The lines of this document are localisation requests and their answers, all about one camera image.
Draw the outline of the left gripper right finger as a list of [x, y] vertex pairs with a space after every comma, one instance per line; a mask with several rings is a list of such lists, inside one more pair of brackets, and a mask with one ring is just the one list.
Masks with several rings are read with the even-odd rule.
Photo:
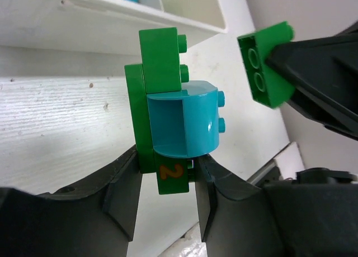
[[201, 239], [218, 232], [233, 236], [266, 221], [262, 190], [220, 165], [210, 155], [194, 159]]

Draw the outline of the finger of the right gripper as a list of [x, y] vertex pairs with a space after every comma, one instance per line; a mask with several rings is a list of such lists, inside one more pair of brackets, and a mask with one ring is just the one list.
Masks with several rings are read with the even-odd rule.
[[357, 140], [357, 25], [275, 46], [265, 63], [295, 87], [287, 103], [326, 129]]

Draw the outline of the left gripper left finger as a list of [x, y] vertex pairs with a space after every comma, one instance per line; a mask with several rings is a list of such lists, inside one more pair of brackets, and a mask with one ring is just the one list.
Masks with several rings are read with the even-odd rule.
[[61, 202], [79, 202], [101, 193], [100, 209], [133, 241], [142, 174], [136, 146], [130, 147], [113, 162], [96, 172], [58, 189], [42, 193], [40, 197]]

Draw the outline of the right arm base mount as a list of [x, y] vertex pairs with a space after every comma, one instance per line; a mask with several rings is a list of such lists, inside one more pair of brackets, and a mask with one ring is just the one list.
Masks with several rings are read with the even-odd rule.
[[288, 177], [284, 179], [278, 166], [274, 165], [269, 169], [255, 185], [262, 188], [267, 183], [278, 180], [292, 180], [296, 184], [335, 184], [357, 182], [357, 176], [350, 172], [329, 170], [327, 168], [310, 168], [296, 172], [296, 178]]

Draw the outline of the long green lego plate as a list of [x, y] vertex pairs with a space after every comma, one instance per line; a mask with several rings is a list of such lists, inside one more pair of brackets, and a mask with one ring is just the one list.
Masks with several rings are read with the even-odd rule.
[[140, 172], [143, 174], [154, 173], [156, 171], [156, 165], [154, 161], [152, 134], [150, 131], [143, 65], [126, 65], [125, 78]]

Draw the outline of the teal rounded lego brick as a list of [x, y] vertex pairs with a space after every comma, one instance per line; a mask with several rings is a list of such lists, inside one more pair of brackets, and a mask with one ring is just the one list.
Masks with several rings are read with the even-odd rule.
[[219, 108], [225, 95], [204, 80], [185, 83], [177, 92], [147, 96], [153, 148], [157, 154], [189, 159], [214, 151], [225, 120]]

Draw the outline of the green numbered lego brick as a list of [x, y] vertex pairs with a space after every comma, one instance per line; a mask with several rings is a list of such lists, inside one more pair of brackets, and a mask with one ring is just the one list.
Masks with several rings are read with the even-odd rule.
[[160, 195], [189, 192], [189, 183], [195, 180], [192, 159], [169, 158], [155, 153], [154, 161]]

